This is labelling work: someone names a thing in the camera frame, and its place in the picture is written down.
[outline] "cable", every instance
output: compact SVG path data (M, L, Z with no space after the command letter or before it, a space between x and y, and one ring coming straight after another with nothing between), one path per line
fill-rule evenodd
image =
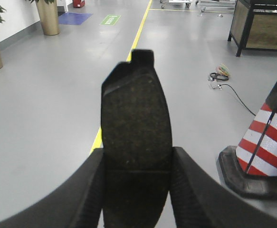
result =
M247 108L247 110L248 110L251 114L253 114L254 116L256 116L256 115L244 104L244 102L241 100L241 98L239 97L239 95L237 94L237 92L235 92L235 90L234 90L234 88L232 88L232 86L230 86L230 85L228 85L228 84L219 84L218 86L229 86L229 87L233 90L233 92L235 93L235 95L238 97L239 101L241 101L241 103L245 106L245 108Z

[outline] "white wall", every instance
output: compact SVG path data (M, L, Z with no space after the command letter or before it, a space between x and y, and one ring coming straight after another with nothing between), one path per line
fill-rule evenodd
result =
M0 42L39 21L36 4L25 0L0 0L6 9L1 16L5 20L0 24Z

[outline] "gray floor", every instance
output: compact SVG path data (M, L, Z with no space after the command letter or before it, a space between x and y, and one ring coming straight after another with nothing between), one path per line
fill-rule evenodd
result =
M100 125L101 83L126 60L148 2L88 0L72 9L93 13L81 26L61 25L54 37L38 30L1 52L0 220L46 196L85 160ZM210 90L207 76L227 65L228 84L257 112L277 80L277 52L235 57L235 43L227 42L230 13L201 16L194 5L159 9L154 1L137 47L154 51L173 144L220 182L218 154L238 144L253 116L230 89ZM115 26L100 26L108 14L122 16ZM167 202L157 227L175 227ZM268 212L277 215L277 203Z

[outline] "metal cart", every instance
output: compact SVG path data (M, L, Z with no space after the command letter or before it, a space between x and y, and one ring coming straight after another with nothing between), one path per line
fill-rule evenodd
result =
M160 3L162 4L162 9L165 8L165 4L186 4L186 8L189 9L191 3L193 0L160 0Z

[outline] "black rubber base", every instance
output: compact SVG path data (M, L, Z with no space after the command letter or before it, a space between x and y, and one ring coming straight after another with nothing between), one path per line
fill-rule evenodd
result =
M236 146L228 146L219 155L227 186L243 197L277 199L277 177L247 175L240 167L235 149Z

